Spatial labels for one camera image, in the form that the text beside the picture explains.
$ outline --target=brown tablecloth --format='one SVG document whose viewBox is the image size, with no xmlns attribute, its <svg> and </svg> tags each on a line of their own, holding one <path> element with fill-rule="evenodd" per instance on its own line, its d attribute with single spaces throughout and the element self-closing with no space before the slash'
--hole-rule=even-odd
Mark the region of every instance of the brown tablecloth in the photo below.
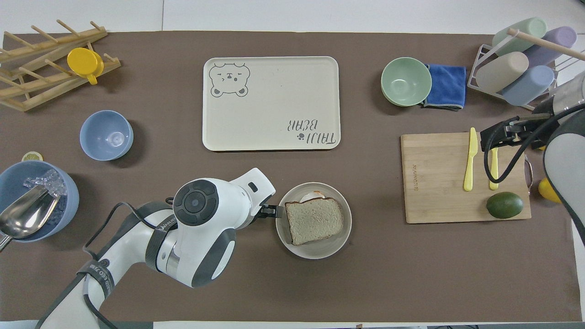
<svg viewBox="0 0 585 329">
<path fill-rule="evenodd" d="M 69 226 L 45 240 L 13 242 L 0 255 L 0 320 L 37 319 L 88 260 L 81 246 L 119 201 L 173 196 L 197 177 L 231 180 L 260 168 L 277 204 L 294 186 L 320 181 L 350 204 L 346 246 L 319 260 L 285 249 L 274 223 L 238 231 L 233 258 L 213 284 L 190 289 L 144 264 L 102 306 L 111 320 L 580 321 L 569 216 L 533 189 L 533 218 L 408 225 L 399 137 L 478 131 L 524 109 L 469 90 L 460 112 L 391 105 L 384 66 L 400 56 L 471 69 L 483 35 L 374 33 L 111 33 L 94 43 L 122 67 L 26 113 L 0 108 L 0 169 L 30 150 L 68 172 L 80 191 Z M 339 63 L 342 140 L 321 152 L 214 153 L 201 142 L 202 68 L 211 57 L 332 56 Z M 135 132 L 115 161 L 87 157 L 84 120 L 124 114 Z M 529 152 L 535 179 L 541 154 Z M 94 242 L 99 249 L 127 214 Z"/>
</svg>

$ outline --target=blue bowl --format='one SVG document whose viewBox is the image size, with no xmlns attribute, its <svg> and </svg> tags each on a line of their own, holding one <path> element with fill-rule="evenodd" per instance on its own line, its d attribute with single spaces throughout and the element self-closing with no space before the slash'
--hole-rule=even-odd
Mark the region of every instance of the blue bowl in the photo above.
<svg viewBox="0 0 585 329">
<path fill-rule="evenodd" d="M 79 141 L 83 152 L 99 161 L 117 159 L 130 149 L 134 133 L 120 113 L 103 110 L 90 115 L 81 126 Z"/>
<path fill-rule="evenodd" d="M 79 191 L 73 179 L 61 169 L 44 161 L 23 161 L 13 164 L 8 169 L 0 174 L 0 211 L 6 209 L 11 203 L 23 196 L 29 189 L 23 185 L 25 179 L 28 177 L 40 177 L 49 170 L 54 169 L 59 173 L 65 188 L 67 189 L 67 203 L 65 211 L 61 218 L 55 224 L 43 225 L 40 230 L 26 239 L 14 239 L 17 242 L 33 242 L 40 239 L 50 237 L 51 235 L 61 231 L 75 216 L 77 206 L 79 205 Z"/>
</svg>

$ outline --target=black cable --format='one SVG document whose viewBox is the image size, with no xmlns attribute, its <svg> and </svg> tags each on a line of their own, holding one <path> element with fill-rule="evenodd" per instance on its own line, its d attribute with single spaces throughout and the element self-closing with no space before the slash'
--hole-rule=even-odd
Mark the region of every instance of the black cable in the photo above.
<svg viewBox="0 0 585 329">
<path fill-rule="evenodd" d="M 508 125 L 510 122 L 519 120 L 519 117 L 518 116 L 515 116 L 514 118 L 510 118 L 508 120 L 505 120 L 505 121 L 500 122 L 500 124 L 498 125 L 498 127 L 496 127 L 492 131 L 492 133 L 490 134 L 490 137 L 487 139 L 485 152 L 483 153 L 483 166 L 484 166 L 484 169 L 486 170 L 486 174 L 487 174 L 488 179 L 490 179 L 490 181 L 492 181 L 493 183 L 496 183 L 496 184 L 497 183 L 501 183 L 502 181 L 504 181 L 504 179 L 506 177 L 508 177 L 508 175 L 512 171 L 512 168 L 514 168 L 514 165 L 516 165 L 516 162 L 518 161 L 518 159 L 520 159 L 520 157 L 522 156 L 522 153 L 542 133 L 542 131 L 544 131 L 546 128 L 548 128 L 549 126 L 551 126 L 552 124 L 554 124 L 555 122 L 557 122 L 559 119 L 562 119 L 562 118 L 566 117 L 567 115 L 573 114 L 573 113 L 575 113 L 577 111 L 580 111 L 580 110 L 582 110 L 584 108 L 585 108 L 585 104 L 580 104 L 580 105 L 571 107 L 570 109 L 567 109 L 567 110 L 565 110 L 565 111 L 563 111 L 563 112 L 561 112 L 561 113 L 559 113 L 559 114 L 557 114 L 555 116 L 550 117 L 542 125 L 540 125 L 538 128 L 536 128 L 532 132 L 532 134 L 530 134 L 530 136 L 528 136 L 528 138 L 526 138 L 524 140 L 524 142 L 522 143 L 522 145 L 520 146 L 520 148 L 516 151 L 516 154 L 514 155 L 514 157 L 512 158 L 512 160 L 508 164 L 508 167 L 506 167 L 506 169 L 504 170 L 504 172 L 502 173 L 502 175 L 499 178 L 496 179 L 494 176 L 491 175 L 489 165 L 487 164 L 487 154 L 488 154 L 488 151 L 491 149 L 491 145 L 494 142 L 495 133 L 499 129 L 501 129 L 504 126 Z"/>
<path fill-rule="evenodd" d="M 93 313 L 100 321 L 102 321 L 105 325 L 108 326 L 110 329 L 118 329 L 113 323 L 111 323 L 103 314 L 101 314 L 95 306 L 91 303 L 90 296 L 88 294 L 83 294 L 83 300 L 85 301 L 85 305 L 87 308 Z"/>
<path fill-rule="evenodd" d="M 134 213 L 134 216 L 136 216 L 136 218 L 138 218 L 138 220 L 141 221 L 144 225 L 150 227 L 151 229 L 155 229 L 156 228 L 154 225 L 152 225 L 151 223 L 149 223 L 146 220 L 144 220 L 144 218 L 142 218 L 142 216 L 140 216 L 136 212 L 136 209 L 134 209 L 134 207 L 132 207 L 130 204 L 128 204 L 126 202 L 120 202 L 120 203 L 118 203 L 117 205 L 115 205 L 112 208 L 112 210 L 110 211 L 110 213 L 108 215 L 108 218 L 106 218 L 106 221 L 102 224 L 102 226 L 94 233 L 94 235 L 90 238 L 90 240 L 87 241 L 87 243 L 82 247 L 82 250 L 85 251 L 86 253 L 88 253 L 96 261 L 98 260 L 97 255 L 93 251 L 91 251 L 88 247 L 94 241 L 94 239 L 102 232 L 102 230 L 106 227 L 106 225 L 108 225 L 108 222 L 112 218 L 113 214 L 122 205 L 128 206 L 132 210 L 132 213 Z"/>
</svg>

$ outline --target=yellow mug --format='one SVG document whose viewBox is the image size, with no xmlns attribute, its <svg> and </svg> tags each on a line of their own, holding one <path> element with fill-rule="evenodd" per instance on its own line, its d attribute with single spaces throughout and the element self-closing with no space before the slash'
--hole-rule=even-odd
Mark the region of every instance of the yellow mug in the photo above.
<svg viewBox="0 0 585 329">
<path fill-rule="evenodd" d="M 98 77 L 104 71 L 104 61 L 93 50 L 75 48 L 67 55 L 67 64 L 78 76 L 86 78 L 91 84 L 97 84 Z"/>
</svg>

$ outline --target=lemon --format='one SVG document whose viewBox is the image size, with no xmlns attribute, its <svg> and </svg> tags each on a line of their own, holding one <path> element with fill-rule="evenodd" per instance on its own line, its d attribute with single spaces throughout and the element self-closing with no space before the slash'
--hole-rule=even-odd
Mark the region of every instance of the lemon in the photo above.
<svg viewBox="0 0 585 329">
<path fill-rule="evenodd" d="M 556 203 L 561 203 L 559 196 L 556 195 L 556 192 L 553 190 L 552 186 L 550 185 L 548 178 L 545 178 L 545 179 L 541 180 L 540 183 L 538 183 L 538 192 L 547 200 L 550 200 L 550 201 L 553 201 Z"/>
<path fill-rule="evenodd" d="M 43 156 L 39 152 L 30 151 L 22 157 L 21 161 L 38 160 L 43 161 Z"/>
</svg>

